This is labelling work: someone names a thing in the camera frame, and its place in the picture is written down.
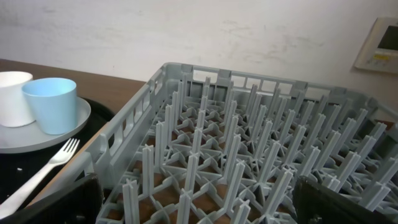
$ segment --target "plastic peg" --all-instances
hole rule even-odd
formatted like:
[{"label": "plastic peg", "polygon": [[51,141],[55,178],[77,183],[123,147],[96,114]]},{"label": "plastic peg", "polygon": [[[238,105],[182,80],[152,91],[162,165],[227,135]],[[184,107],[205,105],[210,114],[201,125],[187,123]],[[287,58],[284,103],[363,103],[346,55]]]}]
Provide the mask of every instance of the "plastic peg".
[{"label": "plastic peg", "polygon": [[178,105],[178,92],[173,92],[173,129],[177,126],[177,120],[178,120],[178,108],[180,107]]},{"label": "plastic peg", "polygon": [[341,108],[341,112],[338,115],[336,122],[333,124],[334,130],[337,130],[338,127],[344,122],[344,119],[346,118],[346,115],[347,115],[349,109],[351,109],[352,104],[353,104],[353,101],[351,99],[347,99],[344,102],[343,107]]},{"label": "plastic peg", "polygon": [[122,187],[124,221],[126,224],[139,224],[138,185],[137,181],[130,182]]},{"label": "plastic peg", "polygon": [[366,156],[371,152],[371,149],[376,143],[376,139],[371,136],[365,136],[365,138],[361,141],[361,144],[357,148],[358,155],[361,156],[361,161],[363,161]]},{"label": "plastic peg", "polygon": [[256,151],[254,152],[254,159],[261,158],[262,153],[264,152],[264,150],[266,148],[269,134],[271,133],[271,128],[272,128],[272,121],[266,120],[266,125],[264,126],[264,129],[262,130],[259,144],[257,145]]},{"label": "plastic peg", "polygon": [[325,106],[328,103],[328,100],[329,100],[329,96],[322,95],[321,99],[319,100],[318,108],[317,108],[317,111],[315,112],[315,114],[323,113],[323,110],[325,109]]},{"label": "plastic peg", "polygon": [[246,105],[246,116],[249,116],[251,114],[251,110],[253,108],[254,100],[256,99],[257,95],[257,85],[253,85],[251,87],[250,95],[249,95],[249,101],[248,104]]},{"label": "plastic peg", "polygon": [[276,212],[279,204],[281,203],[283,197],[285,196],[285,191],[292,177],[293,173],[291,173],[291,171],[289,170],[285,170],[284,172],[281,172],[279,174],[266,200],[263,214],[273,215]]},{"label": "plastic peg", "polygon": [[182,112],[182,82],[178,83],[178,88],[177,88],[177,93],[178,93],[178,117],[180,117],[181,112]]},{"label": "plastic peg", "polygon": [[177,224],[188,224],[192,201],[190,193],[191,192],[181,189],[180,200],[178,203]]},{"label": "plastic peg", "polygon": [[326,161],[328,160],[331,152],[336,146],[337,141],[339,140],[341,134],[338,131],[331,131],[328,140],[325,143],[325,148],[322,149],[322,152],[320,156],[317,159],[317,162],[315,163],[315,168],[317,170],[320,170],[323,168],[325,165]]},{"label": "plastic peg", "polygon": [[224,171],[223,171],[224,179],[229,180],[231,178],[232,167],[235,164],[236,155],[238,154],[240,144],[241,144],[241,135],[240,134],[235,134],[234,140],[232,142],[232,147],[228,151],[228,154],[227,154],[227,157],[226,157],[226,164],[224,166]]},{"label": "plastic peg", "polygon": [[294,111],[296,111],[297,113],[299,113],[300,111],[301,105],[303,104],[304,101],[304,97],[305,93],[303,91],[299,91],[296,104],[294,105]]},{"label": "plastic peg", "polygon": [[340,112],[340,110],[341,110],[341,106],[333,105],[333,112],[331,112],[331,115],[328,117],[328,121],[326,122],[326,125],[323,128],[322,134],[320,136],[320,138],[322,140],[325,140],[326,137],[328,136],[328,134],[329,134],[329,132],[331,130],[331,126],[335,122],[335,119],[337,118],[337,115]]},{"label": "plastic peg", "polygon": [[274,141],[272,146],[266,151],[266,155],[264,156],[264,162],[262,163],[261,170],[259,172],[258,176],[258,182],[260,183],[266,183],[268,178],[269,178],[269,173],[272,170],[272,167],[274,166],[274,162],[276,159],[276,155],[278,155],[280,148],[280,144],[278,141]]},{"label": "plastic peg", "polygon": [[246,219],[249,216],[250,206],[249,200],[244,201],[241,205],[235,206],[234,215],[231,223],[233,224],[242,224],[246,223]]},{"label": "plastic peg", "polygon": [[266,115],[266,112],[267,112],[267,106],[261,105],[259,115],[257,116],[257,120],[254,123],[253,132],[251,134],[252,142],[256,142],[257,138],[259,137],[260,128],[262,126],[262,121],[264,120],[264,116]]},{"label": "plastic peg", "polygon": [[244,171],[244,161],[240,161],[235,165],[231,181],[228,183],[227,193],[224,198],[224,208],[230,211],[234,205],[236,194],[238,193],[239,185]]},{"label": "plastic peg", "polygon": [[390,188],[386,187],[384,184],[376,182],[371,186],[369,193],[364,195],[358,204],[373,212],[389,192]]},{"label": "plastic peg", "polygon": [[224,151],[223,151],[224,155],[229,151],[229,148],[231,147],[232,138],[235,134],[236,127],[238,126],[238,120],[239,120],[238,116],[234,115],[232,118],[231,126],[229,127],[229,130],[228,130],[228,135],[225,140],[225,147],[224,147]]},{"label": "plastic peg", "polygon": [[295,180],[297,179],[297,177],[301,175],[308,177],[320,152],[321,150],[319,150],[318,147],[313,147],[313,146],[311,146],[311,148],[307,150],[305,158],[301,163],[301,166],[297,170],[297,173],[295,175]]},{"label": "plastic peg", "polygon": [[235,90],[229,91],[229,93],[227,93],[227,98],[225,99],[225,104],[224,104],[224,114],[227,114],[230,104],[231,102],[234,100],[235,97]]},{"label": "plastic peg", "polygon": [[348,135],[350,134],[352,128],[355,126],[356,121],[352,118],[347,118],[344,126],[343,126],[343,133],[341,134],[341,137],[339,141],[337,142],[335,148],[331,152],[332,155],[337,155],[338,152],[340,151],[341,147],[343,147],[344,142],[346,141]]},{"label": "plastic peg", "polygon": [[297,126],[296,131],[293,135],[293,141],[289,144],[289,148],[287,149],[287,153],[285,154],[282,162],[284,164],[290,165],[297,155],[297,149],[300,146],[301,140],[304,137],[306,128],[304,126]]},{"label": "plastic peg", "polygon": [[269,107],[269,111],[267,113],[267,118],[271,119],[274,116],[274,112],[276,110],[276,104],[278,102],[280,95],[280,88],[277,88],[272,96],[271,105]]},{"label": "plastic peg", "polygon": [[205,125],[205,116],[206,116],[206,111],[200,110],[198,113],[198,121],[197,121],[197,128],[202,128]]},{"label": "plastic peg", "polygon": [[156,124],[156,137],[155,137],[155,166],[162,167],[164,160],[164,149],[166,142],[163,137],[164,122],[158,122]]},{"label": "plastic peg", "polygon": [[274,125],[272,126],[273,131],[276,131],[279,127],[280,119],[282,118],[282,115],[285,111],[286,103],[287,103],[286,98],[283,98],[282,101],[280,102],[278,113],[276,114]]},{"label": "plastic peg", "polygon": [[386,130],[387,125],[383,123],[377,123],[371,133],[369,134],[370,136],[374,137],[377,140],[379,140],[381,134]]},{"label": "plastic peg", "polygon": [[361,194],[362,198],[368,197],[368,194],[372,194],[371,189],[376,184],[376,182],[378,182],[380,184],[388,183],[391,180],[392,176],[394,176],[397,171],[398,171],[398,159],[389,158],[376,171],[376,173],[374,174],[373,180],[362,192],[362,194]]},{"label": "plastic peg", "polygon": [[233,91],[233,87],[234,87],[234,81],[230,81],[229,85],[226,89],[226,97],[225,97],[225,103],[224,103],[224,114],[226,113],[227,109],[229,108],[229,104],[231,103],[231,101],[233,101],[233,97],[231,96],[231,92]]},{"label": "plastic peg", "polygon": [[231,121],[232,121],[232,117],[235,115],[235,110],[237,107],[237,102],[234,100],[231,102],[231,104],[229,105],[229,110],[228,110],[228,114],[224,117],[224,125],[225,125],[225,129],[224,129],[224,135],[225,133],[228,132],[229,127],[231,125]]},{"label": "plastic peg", "polygon": [[344,182],[348,178],[348,176],[356,170],[359,165],[359,160],[361,156],[359,156],[356,152],[349,152],[345,157],[344,161],[341,163],[339,168],[336,171],[337,179],[340,181],[339,185],[336,188],[336,192],[339,192]]},{"label": "plastic peg", "polygon": [[340,181],[336,179],[335,175],[327,174],[325,179],[322,182],[322,186],[329,188],[332,191],[336,191],[337,186],[340,184]]},{"label": "plastic peg", "polygon": [[202,130],[200,128],[195,128],[195,132],[193,133],[192,153],[200,152],[201,135]]},{"label": "plastic peg", "polygon": [[187,75],[183,74],[182,75],[182,95],[181,95],[181,108],[183,107],[185,103],[185,97],[187,95]]},{"label": "plastic peg", "polygon": [[207,101],[208,101],[208,97],[203,95],[201,97],[201,101],[200,101],[200,109],[201,110],[206,110],[207,109]]},{"label": "plastic peg", "polygon": [[319,130],[321,129],[325,118],[326,118],[326,116],[323,114],[318,114],[317,117],[315,118],[316,122],[314,123],[314,126],[311,127],[311,130],[304,142],[304,146],[303,146],[304,153],[306,153],[306,151],[309,150],[310,147],[315,142],[315,140],[318,136]]},{"label": "plastic peg", "polygon": [[361,126],[361,124],[367,114],[368,114],[367,110],[365,110],[363,108],[359,110],[359,113],[355,117],[355,121],[356,121],[355,126],[349,133],[347,140],[346,140],[346,144],[348,144],[355,137],[356,132],[358,131],[359,127]]},{"label": "plastic peg", "polygon": [[293,119],[295,118],[295,115],[296,112],[294,110],[289,110],[289,115],[287,115],[287,118],[285,120],[285,125],[279,136],[279,142],[281,145],[285,144],[285,139],[287,137],[287,134],[289,133],[290,127],[292,126],[292,122]]},{"label": "plastic peg", "polygon": [[381,184],[386,184],[398,171],[398,159],[390,158],[376,171],[374,179]]},{"label": "plastic peg", "polygon": [[313,106],[314,106],[314,102],[309,101],[309,102],[307,103],[307,106],[305,107],[304,114],[303,114],[303,116],[301,117],[301,120],[300,120],[300,125],[306,125],[306,123],[307,123],[307,121],[308,121],[308,118],[309,118],[310,115],[311,115]]},{"label": "plastic peg", "polygon": [[199,153],[192,154],[188,158],[187,177],[185,178],[184,186],[186,191],[192,190],[193,192],[193,186],[195,185],[195,177],[198,169],[198,161]]},{"label": "plastic peg", "polygon": [[149,196],[154,193],[154,147],[142,149],[142,192]]},{"label": "plastic peg", "polygon": [[260,102],[261,102],[261,97],[262,96],[260,94],[256,95],[256,100],[254,100],[253,106],[251,108],[250,117],[249,117],[249,122],[248,122],[249,127],[254,126],[254,121],[257,118],[257,111],[259,110],[259,106],[260,106]]}]

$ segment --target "dish rack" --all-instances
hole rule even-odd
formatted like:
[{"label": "dish rack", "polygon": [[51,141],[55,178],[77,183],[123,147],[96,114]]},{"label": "dish rack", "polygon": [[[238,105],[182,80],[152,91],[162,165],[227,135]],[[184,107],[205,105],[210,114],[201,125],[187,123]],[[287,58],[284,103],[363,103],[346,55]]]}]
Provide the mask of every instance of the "dish rack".
[{"label": "dish rack", "polygon": [[166,63],[43,197],[95,172],[100,224],[295,223],[304,175],[397,221],[397,119],[346,88]]}]

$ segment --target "metal fork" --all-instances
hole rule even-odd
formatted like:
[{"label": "metal fork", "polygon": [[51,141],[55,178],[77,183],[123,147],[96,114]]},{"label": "metal fork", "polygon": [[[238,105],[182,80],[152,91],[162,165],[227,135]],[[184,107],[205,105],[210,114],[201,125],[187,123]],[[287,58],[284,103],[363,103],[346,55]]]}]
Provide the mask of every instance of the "metal fork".
[{"label": "metal fork", "polygon": [[13,214],[54,167],[66,164],[75,153],[79,142],[80,140],[70,138],[38,173],[7,198],[0,205],[0,219]]}]

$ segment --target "black object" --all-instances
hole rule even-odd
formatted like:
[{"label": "black object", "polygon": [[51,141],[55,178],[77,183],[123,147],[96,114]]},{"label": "black object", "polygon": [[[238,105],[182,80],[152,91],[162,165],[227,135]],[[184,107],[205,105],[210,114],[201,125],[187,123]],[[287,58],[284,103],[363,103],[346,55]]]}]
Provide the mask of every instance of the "black object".
[{"label": "black object", "polygon": [[371,212],[304,176],[294,187],[293,205],[298,224],[392,223],[383,214]]},{"label": "black object", "polygon": [[[85,127],[74,135],[80,140],[76,152],[91,139],[108,121],[114,113],[102,104],[93,100],[85,99],[91,106],[91,114]],[[0,154],[0,171],[2,181],[0,182],[0,203],[12,195],[19,187],[26,183],[36,174],[50,159],[58,152],[67,140],[57,145],[38,151],[20,154]],[[26,207],[34,197],[55,177],[63,166],[55,167],[35,190],[29,195],[20,208]]]},{"label": "black object", "polygon": [[98,177],[96,174],[90,174],[0,220],[0,224],[95,223],[102,202],[103,193]]}]

